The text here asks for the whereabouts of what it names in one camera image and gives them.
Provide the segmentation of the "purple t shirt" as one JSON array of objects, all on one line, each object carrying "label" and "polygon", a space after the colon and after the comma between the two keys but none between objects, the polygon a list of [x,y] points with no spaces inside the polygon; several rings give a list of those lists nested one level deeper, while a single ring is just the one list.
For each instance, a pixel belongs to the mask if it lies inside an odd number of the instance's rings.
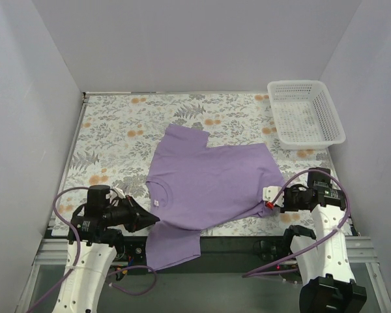
[{"label": "purple t shirt", "polygon": [[146,242],[147,265],[167,269],[201,255],[203,230],[270,215],[263,189],[283,175],[263,143],[208,147],[209,133],[170,124],[152,158],[146,185],[159,221]]}]

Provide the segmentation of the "white plastic laundry basket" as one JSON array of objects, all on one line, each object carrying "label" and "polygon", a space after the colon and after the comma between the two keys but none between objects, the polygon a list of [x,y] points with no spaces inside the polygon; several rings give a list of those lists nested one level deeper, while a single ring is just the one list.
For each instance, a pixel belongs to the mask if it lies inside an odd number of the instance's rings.
[{"label": "white plastic laundry basket", "polygon": [[346,135],[328,88],[318,80],[280,80],[267,85],[282,149],[326,149]]}]

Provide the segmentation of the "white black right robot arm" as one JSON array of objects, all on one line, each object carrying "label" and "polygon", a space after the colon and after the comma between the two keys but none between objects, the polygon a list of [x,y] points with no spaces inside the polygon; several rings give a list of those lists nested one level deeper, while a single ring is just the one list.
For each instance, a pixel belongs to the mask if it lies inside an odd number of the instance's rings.
[{"label": "white black right robot arm", "polygon": [[309,211],[314,230],[290,226],[284,233],[283,254],[296,259],[302,279],[301,312],[360,312],[366,289],[356,283],[349,264],[345,234],[347,197],[332,186],[329,169],[310,168],[306,185],[284,188],[276,202],[280,211]]}]

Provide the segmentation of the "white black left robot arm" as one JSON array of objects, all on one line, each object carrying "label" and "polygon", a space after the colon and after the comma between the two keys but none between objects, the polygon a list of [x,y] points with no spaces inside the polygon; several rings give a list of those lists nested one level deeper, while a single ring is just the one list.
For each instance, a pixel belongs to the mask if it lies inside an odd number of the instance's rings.
[{"label": "white black left robot arm", "polygon": [[70,220],[53,210],[68,226],[66,265],[63,277],[54,286],[59,290],[54,312],[96,312],[107,277],[123,271],[110,269],[127,251],[118,227],[134,233],[160,220],[121,190],[107,185],[83,190],[87,199]]}]

